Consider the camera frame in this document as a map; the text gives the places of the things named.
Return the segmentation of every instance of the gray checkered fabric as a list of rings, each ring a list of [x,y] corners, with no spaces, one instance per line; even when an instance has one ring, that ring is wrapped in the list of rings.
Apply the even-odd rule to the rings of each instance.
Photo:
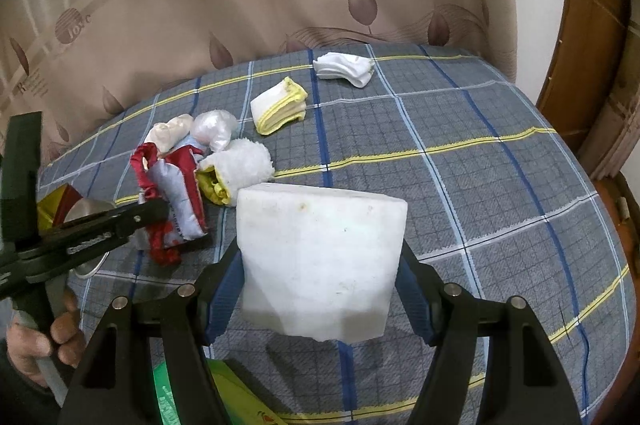
[[[364,89],[318,81],[327,50],[376,59]],[[285,76],[309,93],[303,122],[255,132],[249,101]],[[408,202],[406,240],[443,279],[476,296],[524,296],[561,358],[589,421],[625,357],[636,302],[616,231],[591,182],[540,113],[464,50],[354,45],[275,56],[216,71],[132,107],[43,169],[40,197],[71,183],[83,196],[131,200],[130,153],[156,122],[225,109],[271,152],[276,181],[383,193]],[[111,299],[158,297],[220,260],[233,209],[206,203],[212,246],[160,267],[131,246],[90,280],[70,278],[91,335]],[[473,423],[488,342],[478,341],[462,423]],[[236,309],[206,348],[290,423],[405,423],[433,351],[412,334],[394,293],[383,337],[348,346],[255,328]],[[162,359],[154,343],[154,361]]]

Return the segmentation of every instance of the metal screw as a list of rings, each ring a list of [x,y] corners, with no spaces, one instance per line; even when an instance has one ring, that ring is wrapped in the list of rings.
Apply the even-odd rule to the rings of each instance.
[[[178,295],[180,297],[188,297],[193,295],[196,291],[196,287],[193,284],[183,284],[178,288]]]
[[[462,293],[462,288],[460,287],[460,284],[456,284],[455,282],[448,282],[444,285],[444,293],[452,297],[457,297]]]
[[[527,307],[527,301],[516,295],[515,297],[511,297],[511,305],[515,309],[524,310]]]
[[[129,302],[129,299],[121,295],[120,297],[116,297],[111,303],[111,305],[113,306],[114,310],[121,310],[127,305],[128,302]]]

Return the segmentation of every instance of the red fabric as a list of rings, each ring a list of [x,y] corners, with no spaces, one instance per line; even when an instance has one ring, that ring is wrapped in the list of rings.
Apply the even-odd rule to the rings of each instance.
[[[200,191],[198,190],[198,185],[195,179],[195,170],[197,165],[193,159],[192,153],[202,154],[202,151],[191,145],[186,145],[164,157],[164,160],[180,169],[184,178],[184,185],[189,196],[189,201],[193,208],[193,213],[200,224],[200,228],[202,228],[203,231],[206,231],[204,208],[202,206]],[[158,162],[158,147],[156,147],[156,144],[148,142],[140,145],[132,154],[129,163],[136,174],[138,185],[144,191],[145,200],[159,198],[161,197],[161,194],[158,185],[149,179],[143,164],[143,158],[146,158],[147,167],[149,169]],[[171,221],[164,221],[146,226],[146,232],[149,236],[149,255],[160,265],[180,264],[180,252],[177,248],[164,248],[164,237],[173,229],[174,224]]]
[[[159,198],[158,185],[153,183],[146,174],[143,158],[146,158],[147,167],[153,167],[158,161],[158,147],[153,142],[140,145],[129,158],[129,164],[136,174],[138,185],[145,193],[145,199]]]
[[[164,161],[171,165],[175,165],[180,169],[180,172],[184,177],[184,185],[187,188],[187,195],[189,196],[193,213],[195,214],[202,231],[207,231],[207,225],[204,222],[202,198],[200,197],[200,190],[198,189],[198,183],[196,182],[196,169],[198,165],[193,159],[193,154],[202,154],[202,151],[193,147],[193,145],[185,145],[165,156]]]
[[[74,189],[71,185],[65,186],[65,191],[62,193],[60,203],[58,203],[58,209],[56,215],[53,217],[52,226],[57,227],[65,222],[65,217],[69,213],[69,210],[82,199],[80,193]]]
[[[138,185],[144,191],[145,200],[160,198],[158,185],[149,179],[143,164],[143,158],[146,158],[148,168],[153,167],[158,162],[158,147],[156,147],[156,144],[148,142],[140,145],[131,155],[129,163],[136,174]],[[180,264],[180,253],[175,248],[164,248],[164,235],[167,231],[172,230],[173,227],[174,225],[171,221],[146,225],[146,233],[149,236],[149,255],[160,265]]]

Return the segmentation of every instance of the human hand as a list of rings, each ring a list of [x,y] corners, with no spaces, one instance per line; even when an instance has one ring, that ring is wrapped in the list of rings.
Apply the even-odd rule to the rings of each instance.
[[[78,328],[80,311],[76,295],[65,288],[64,302],[66,312],[51,325],[51,338],[59,344],[58,358],[63,363],[77,367],[84,353],[86,342]],[[53,352],[50,340],[41,332],[21,326],[17,317],[6,333],[7,354],[15,369],[43,387],[47,386],[44,376],[36,363],[36,358],[48,357]]]

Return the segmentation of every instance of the blue gripper pad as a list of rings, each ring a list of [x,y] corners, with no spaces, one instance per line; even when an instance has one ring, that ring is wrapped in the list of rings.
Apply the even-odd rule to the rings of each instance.
[[[242,254],[238,251],[226,269],[209,304],[209,318],[205,329],[205,337],[209,344],[225,332],[243,286],[244,267],[242,267]]]
[[[396,290],[398,290],[402,306],[404,306],[404,312],[409,318],[412,330],[424,340],[425,344],[429,344],[435,336],[435,331],[431,324],[429,303],[422,294],[414,272],[411,271],[409,264],[402,256],[400,257],[398,275],[396,276]]]

